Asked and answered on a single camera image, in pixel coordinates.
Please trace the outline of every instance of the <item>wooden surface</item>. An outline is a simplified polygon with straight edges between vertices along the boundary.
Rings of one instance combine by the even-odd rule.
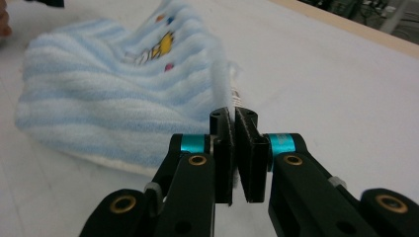
[[[292,9],[305,17],[321,21],[330,26],[342,29],[356,36],[393,48],[407,55],[419,58],[419,45],[393,37],[378,30],[341,18],[332,13],[322,11],[296,0],[271,0],[281,6]]]

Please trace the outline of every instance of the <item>white towel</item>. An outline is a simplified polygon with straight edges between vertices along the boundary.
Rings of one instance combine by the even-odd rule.
[[[209,133],[231,107],[220,41],[181,0],[163,0],[130,33],[97,20],[57,29],[27,50],[16,126],[40,143],[151,174],[173,133]]]

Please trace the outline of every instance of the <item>white table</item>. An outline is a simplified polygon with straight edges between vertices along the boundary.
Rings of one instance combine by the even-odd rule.
[[[419,202],[418,57],[268,1],[190,2],[242,68],[238,89],[245,107],[259,114],[261,132],[300,133],[357,198],[384,187]],[[71,0],[65,10],[9,4],[14,34],[0,46],[0,236],[77,236],[107,194],[142,190],[150,180],[48,150],[16,129],[13,116],[31,39],[99,17],[135,29],[157,4]],[[241,187],[234,201],[216,207],[215,236],[275,235],[267,202],[247,204]]]

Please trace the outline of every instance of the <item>screw hole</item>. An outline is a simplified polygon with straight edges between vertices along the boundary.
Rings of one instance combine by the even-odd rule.
[[[135,207],[136,199],[133,196],[120,196],[112,201],[110,210],[115,214],[123,214]]]
[[[396,197],[380,195],[376,197],[376,200],[379,205],[395,213],[402,214],[408,210],[407,205]]]
[[[357,229],[354,227],[354,225],[347,221],[338,221],[336,223],[336,226],[339,228],[340,231],[342,231],[345,234],[353,235],[357,233]]]
[[[191,230],[192,226],[191,223],[188,221],[179,221],[175,225],[175,231],[178,234],[188,234],[189,232],[191,232]]]
[[[284,160],[290,165],[295,165],[295,166],[302,165],[301,158],[294,155],[288,155],[284,157]]]
[[[207,158],[204,156],[192,156],[189,158],[189,163],[195,166],[201,166],[207,163]]]

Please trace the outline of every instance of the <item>red printed dot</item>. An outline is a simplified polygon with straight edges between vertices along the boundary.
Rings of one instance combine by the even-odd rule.
[[[173,63],[169,63],[166,65],[166,67],[164,68],[164,71],[170,71],[173,69],[173,67],[175,67],[175,65],[173,65]]]

